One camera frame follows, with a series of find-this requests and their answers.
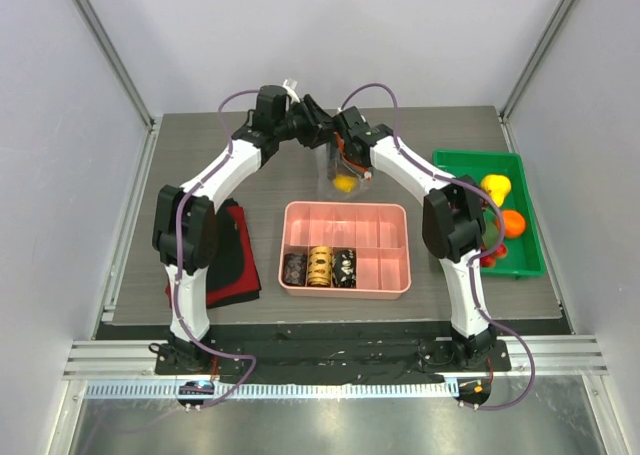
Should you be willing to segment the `clear zip bag orange seal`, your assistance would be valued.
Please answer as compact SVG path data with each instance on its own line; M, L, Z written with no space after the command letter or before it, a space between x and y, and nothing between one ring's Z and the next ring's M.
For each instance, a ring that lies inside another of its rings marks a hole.
M348 166L341 158L335 134L327 144L314 149L313 152L317 168L317 197L320 201L352 202L368 190L373 170L359 173ZM337 190L333 185L333 179L338 174L356 177L359 180L358 187L351 193Z

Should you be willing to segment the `yellow orange fake fruit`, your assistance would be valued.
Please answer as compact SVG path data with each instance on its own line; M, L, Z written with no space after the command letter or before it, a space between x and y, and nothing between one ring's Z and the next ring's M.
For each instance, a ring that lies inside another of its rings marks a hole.
M333 179L334 187L344 193L351 193L358 187L359 180L356 177L351 177L343 174L338 174Z

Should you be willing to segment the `yellow fake lemon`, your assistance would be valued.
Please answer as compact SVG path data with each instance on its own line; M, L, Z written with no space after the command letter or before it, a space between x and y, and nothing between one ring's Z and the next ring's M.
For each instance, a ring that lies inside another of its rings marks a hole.
M511 193L511 180L502 174L488 174L480 182L480 188L491 198L497 207L501 207Z

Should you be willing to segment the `orange fake orange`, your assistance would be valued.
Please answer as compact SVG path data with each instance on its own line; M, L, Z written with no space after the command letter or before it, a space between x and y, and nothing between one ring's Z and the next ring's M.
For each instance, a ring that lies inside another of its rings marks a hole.
M507 209L502 211L502 219L505 222L504 231L507 239L517 239L527 229L526 219L516 210Z

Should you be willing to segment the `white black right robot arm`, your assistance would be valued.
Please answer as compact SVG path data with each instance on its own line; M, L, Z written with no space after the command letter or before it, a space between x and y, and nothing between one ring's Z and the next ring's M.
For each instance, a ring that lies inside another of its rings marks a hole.
M478 257L485 222L481 197L470 181L444 172L411 150L386 125L369 125L355 107L333 117L346 159L392 177L422 206L422 238L440 261L451 303L451 327L457 338L451 355L472 370L483 363L490 335Z

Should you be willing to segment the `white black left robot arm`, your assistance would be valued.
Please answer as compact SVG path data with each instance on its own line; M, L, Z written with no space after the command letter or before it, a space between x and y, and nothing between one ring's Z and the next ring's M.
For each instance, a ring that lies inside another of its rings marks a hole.
M217 251L216 216L222 203L277 153L281 143L296 140L317 148L334 136L331 116L309 95L298 97L290 87L266 85L224 102L242 95L254 95L255 106L235 130L221 122L227 135L223 152L191 180L164 186L156 202L152 246L168 277L170 332L184 342L177 358L193 374L205 372L213 360L213 350L205 343L210 330L206 276Z

